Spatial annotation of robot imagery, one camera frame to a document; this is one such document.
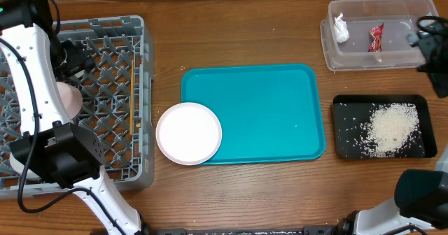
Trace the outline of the pink plastic cup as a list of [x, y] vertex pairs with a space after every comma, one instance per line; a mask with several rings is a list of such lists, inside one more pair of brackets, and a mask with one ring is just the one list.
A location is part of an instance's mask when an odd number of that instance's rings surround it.
[[62, 103], [71, 119], [79, 114], [83, 98], [81, 92], [74, 86], [62, 82], [56, 82]]

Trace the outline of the red snack wrapper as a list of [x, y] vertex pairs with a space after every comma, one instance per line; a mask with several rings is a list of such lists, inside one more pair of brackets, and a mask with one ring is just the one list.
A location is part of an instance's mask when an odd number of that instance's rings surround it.
[[373, 27], [370, 30], [370, 38], [372, 42], [369, 47], [370, 52], [381, 52], [382, 51], [382, 36], [384, 30], [384, 23], [377, 27]]

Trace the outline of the wooden chopstick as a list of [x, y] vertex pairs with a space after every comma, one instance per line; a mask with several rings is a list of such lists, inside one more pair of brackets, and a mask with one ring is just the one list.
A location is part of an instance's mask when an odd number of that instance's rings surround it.
[[130, 69], [131, 78], [130, 78], [130, 97], [129, 97], [129, 134], [132, 136], [134, 133], [134, 60], [132, 60], [132, 65]]

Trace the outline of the white napkin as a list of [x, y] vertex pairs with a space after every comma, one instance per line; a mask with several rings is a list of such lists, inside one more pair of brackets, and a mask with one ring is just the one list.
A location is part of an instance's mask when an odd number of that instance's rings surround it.
[[344, 43], [346, 42], [349, 37], [349, 30], [347, 29], [347, 23], [343, 20], [343, 13], [340, 13], [335, 19], [334, 19], [334, 30], [335, 30], [335, 38], [338, 43]]

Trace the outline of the grey-white small bowl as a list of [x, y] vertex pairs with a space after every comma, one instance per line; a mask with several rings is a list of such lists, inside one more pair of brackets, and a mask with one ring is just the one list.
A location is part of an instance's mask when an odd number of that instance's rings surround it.
[[[12, 153], [9, 156], [9, 163], [10, 163], [10, 166], [12, 167], [12, 169], [21, 176], [23, 171], [24, 171], [25, 166], [20, 161], [18, 161], [13, 156]], [[27, 178], [27, 180], [38, 180], [38, 179], [40, 179], [40, 177], [37, 174], [35, 174], [32, 170], [30, 170], [30, 169], [27, 170], [26, 178]]]

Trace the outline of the white round plate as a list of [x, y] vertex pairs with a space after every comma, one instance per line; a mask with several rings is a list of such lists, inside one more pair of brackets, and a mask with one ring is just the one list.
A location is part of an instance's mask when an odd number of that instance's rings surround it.
[[155, 138], [166, 158], [192, 166], [202, 164], [216, 154], [223, 130], [217, 116], [206, 106], [184, 102], [162, 114]]

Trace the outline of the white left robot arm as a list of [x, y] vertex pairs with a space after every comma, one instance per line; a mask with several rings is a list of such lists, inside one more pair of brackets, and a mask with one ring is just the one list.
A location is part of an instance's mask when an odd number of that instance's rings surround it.
[[20, 138], [10, 155], [21, 164], [18, 187], [29, 172], [75, 194], [109, 234], [149, 234], [150, 227], [109, 178], [98, 136], [74, 124], [57, 79], [91, 70], [95, 63], [81, 45], [62, 42], [53, 0], [1, 3], [1, 51], [8, 62], [20, 107]]

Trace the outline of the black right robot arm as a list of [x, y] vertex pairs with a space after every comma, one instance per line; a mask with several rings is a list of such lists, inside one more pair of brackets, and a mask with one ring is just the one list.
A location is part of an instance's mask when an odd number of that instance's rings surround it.
[[[447, 96], [447, 19], [423, 16], [419, 31], [407, 37], [419, 47], [426, 63], [417, 68], [428, 74], [439, 97]], [[354, 211], [326, 234], [405, 234], [447, 228], [447, 151], [433, 171], [408, 169], [395, 187], [394, 197], [374, 208]]]

